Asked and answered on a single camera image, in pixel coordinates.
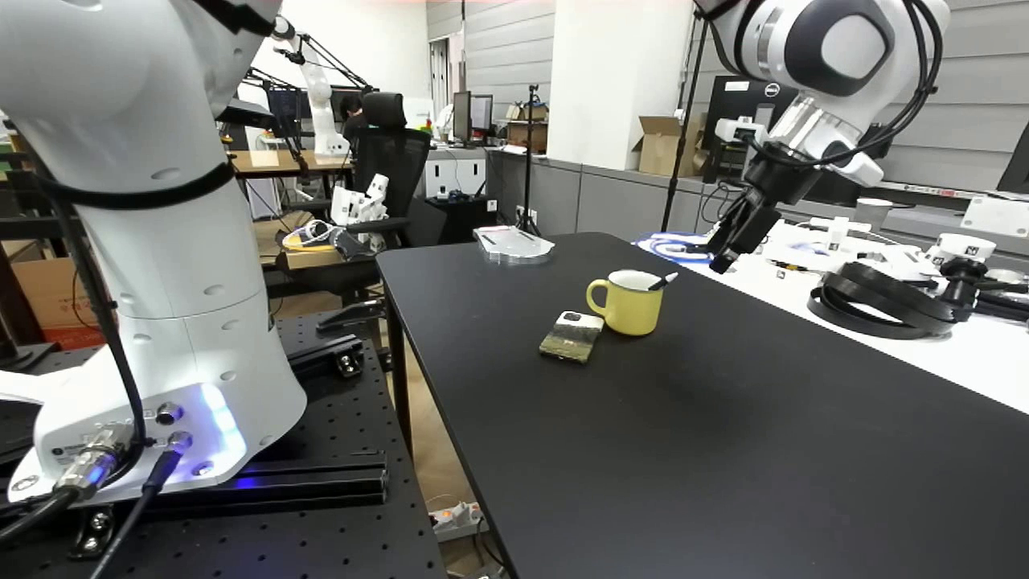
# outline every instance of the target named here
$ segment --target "chair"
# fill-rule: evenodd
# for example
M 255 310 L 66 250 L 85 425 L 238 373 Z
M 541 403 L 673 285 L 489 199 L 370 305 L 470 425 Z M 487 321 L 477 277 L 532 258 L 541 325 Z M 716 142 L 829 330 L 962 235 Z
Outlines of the chair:
M 367 301 L 370 287 L 379 285 L 379 266 L 374 250 L 359 250 L 353 235 L 374 231 L 387 237 L 387 249 L 409 249 L 409 210 L 422 184 L 424 157 L 431 140 L 409 128 L 359 128 L 353 131 L 353 177 L 350 191 L 367 191 L 377 173 L 389 177 L 382 222 L 357 222 L 337 235 L 337 250 L 347 255 L 347 263 L 324 272 L 297 272 L 297 285 L 310 290 L 328 290 L 345 301 L 345 310 L 322 321 L 322 331 L 350 331 L 382 311 L 379 301 Z

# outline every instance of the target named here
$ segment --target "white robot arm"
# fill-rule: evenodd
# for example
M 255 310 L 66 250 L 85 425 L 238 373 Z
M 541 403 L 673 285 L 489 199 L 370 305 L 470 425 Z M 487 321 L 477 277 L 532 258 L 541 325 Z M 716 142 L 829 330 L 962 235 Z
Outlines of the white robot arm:
M 100 316 L 117 320 L 114 348 L 85 366 L 0 373 L 0 400 L 43 405 L 9 502 L 72 487 L 79 502 L 134 500 L 171 442 L 184 462 L 168 492 L 218 487 L 306 411 L 216 128 L 276 9 L 0 4 L 0 111 L 56 173 L 52 198 L 82 215 L 114 301 Z M 142 411 L 129 411 L 123 383 L 134 383 Z M 69 479 L 90 458 L 100 471 Z
M 357 89 L 374 89 L 359 73 L 353 73 L 340 57 L 336 57 L 320 40 L 299 33 L 290 21 L 276 21 L 275 40 L 284 57 L 299 65 L 306 79 L 306 95 L 313 107 L 315 127 L 315 155 L 350 155 L 347 140 L 337 131 L 337 119 L 333 111 L 333 81 L 328 70 L 347 79 Z
M 698 0 L 713 25 L 721 63 L 802 96 L 758 144 L 751 195 L 709 241 L 713 272 L 780 222 L 780 203 L 812 195 L 819 172 L 875 186 L 886 173 L 865 155 L 879 140 L 905 131 L 935 89 L 947 0 Z M 862 142 L 870 127 L 906 95 L 888 131 Z

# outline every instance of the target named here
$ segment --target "wire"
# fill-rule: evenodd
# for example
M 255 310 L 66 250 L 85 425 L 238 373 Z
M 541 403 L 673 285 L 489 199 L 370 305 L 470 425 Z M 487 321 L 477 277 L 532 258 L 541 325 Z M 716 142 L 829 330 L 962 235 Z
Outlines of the wire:
M 493 552 L 493 545 L 487 541 L 482 532 L 487 532 L 487 517 L 479 517 L 477 533 L 472 533 L 472 548 L 477 548 L 479 562 L 482 562 L 482 554 L 479 554 L 479 552 L 487 552 L 487 557 L 489 557 L 496 568 L 508 571 L 505 557 L 498 557 L 498 554 Z
M 85 231 L 72 222 L 73 215 L 73 206 L 63 203 L 63 199 L 52 199 L 56 206 L 56 215 L 66 230 L 66 237 L 69 237 L 69 255 L 73 258 L 79 263 L 79 273 L 86 287 L 86 296 L 90 296 L 90 305 L 95 305 L 95 316 L 100 321 L 100 331 L 108 338 L 108 348 L 110 353 L 117 358 L 117 371 L 123 376 L 123 390 L 127 390 L 127 400 L 129 400 L 129 408 L 131 408 L 131 442 L 129 442 L 129 451 L 127 451 L 127 462 L 123 468 L 114 474 L 123 477 L 127 471 L 131 471 L 131 464 L 140 462 L 145 442 L 149 442 L 149 425 L 145 425 L 145 415 L 142 415 L 142 395 L 140 395 L 140 383 L 134 383 L 134 373 L 131 373 L 131 364 L 129 364 L 129 353 L 127 353 L 127 346 L 123 346 L 123 334 L 120 334 L 120 325 L 117 325 L 117 316 L 114 316 L 114 303 L 102 290 L 102 277 L 90 258 L 90 249 L 85 241 Z
M 96 330 L 96 325 L 90 325 L 86 320 L 85 320 L 85 311 L 79 310 L 79 266 L 73 266 L 73 273 L 72 273 L 72 316 L 85 325 L 85 330 Z
M 724 218 L 729 210 L 738 210 L 746 198 L 751 198 L 752 186 L 739 191 L 738 198 L 726 198 L 721 199 L 716 206 L 716 218 Z
M 276 310 L 266 316 L 266 330 L 276 330 L 288 296 L 276 301 Z
M 58 517 L 72 502 L 79 500 L 73 490 L 56 490 L 36 513 L 17 517 L 0 532 L 0 548 L 27 539 L 31 529 L 43 529 L 44 522 Z
M 266 210 L 266 215 L 275 215 L 288 230 L 284 210 L 275 210 L 252 184 L 246 186 L 248 186 L 248 198 L 259 199 Z
M 142 513 L 154 502 L 154 496 L 160 496 L 168 477 L 180 468 L 184 454 L 180 451 L 165 451 L 153 471 L 153 477 L 142 483 L 142 496 L 131 505 L 127 526 L 120 529 L 120 533 L 110 541 L 102 559 L 95 568 L 90 579 L 102 579 L 102 574 L 110 571 L 110 562 L 120 557 L 120 548 L 127 545 L 127 539 L 134 532 Z

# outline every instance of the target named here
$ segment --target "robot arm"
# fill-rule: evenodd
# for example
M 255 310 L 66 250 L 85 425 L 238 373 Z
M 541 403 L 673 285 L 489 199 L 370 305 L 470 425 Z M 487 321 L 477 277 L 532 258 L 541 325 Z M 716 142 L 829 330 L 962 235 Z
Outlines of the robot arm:
M 350 155 L 347 140 L 337 131 L 333 111 L 328 70 L 347 79 L 357 89 L 374 89 L 357 70 L 350 70 L 337 56 L 333 56 L 315 36 L 297 33 L 290 21 L 276 21 L 275 40 L 279 56 L 290 57 L 303 79 L 315 127 L 315 155 Z
M 751 255 L 825 172 L 875 186 L 886 173 L 865 147 L 905 131 L 935 89 L 947 0 L 698 0 L 721 63 L 744 73 L 802 89 L 758 144 L 751 191 L 713 237 L 713 272 Z M 870 127 L 906 95 L 886 134 Z

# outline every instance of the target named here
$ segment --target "black table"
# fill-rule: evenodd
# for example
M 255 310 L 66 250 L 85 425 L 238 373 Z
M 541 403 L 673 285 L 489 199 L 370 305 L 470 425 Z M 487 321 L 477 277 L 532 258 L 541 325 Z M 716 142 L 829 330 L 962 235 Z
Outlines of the black table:
M 284 321 L 279 334 L 288 351 L 320 341 L 313 320 Z M 39 371 L 44 373 L 82 361 L 86 361 L 86 351 L 52 353 Z M 340 383 L 336 373 L 303 373 L 303 385 L 313 395 L 310 411 L 276 448 L 288 448 L 290 454 L 303 448 L 306 464 L 320 471 L 382 464 L 389 474 L 382 505 L 248 508 L 246 515 L 154 515 L 153 508 L 145 526 L 127 541 L 110 575 L 443 575 L 418 479 L 395 429 L 395 415 L 387 400 L 387 381 L 370 346 L 364 346 L 364 361 L 367 366 L 357 383 Z M 0 575 L 90 575 L 95 562 L 72 559 L 72 539 L 79 529 L 82 517 L 69 515 L 66 522 L 52 526 L 49 533 L 39 533 L 17 552 L 0 552 Z
M 698 273 L 653 338 L 543 361 L 588 281 L 670 263 L 607 235 L 538 266 L 379 258 L 519 575 L 1029 575 L 1029 418 Z

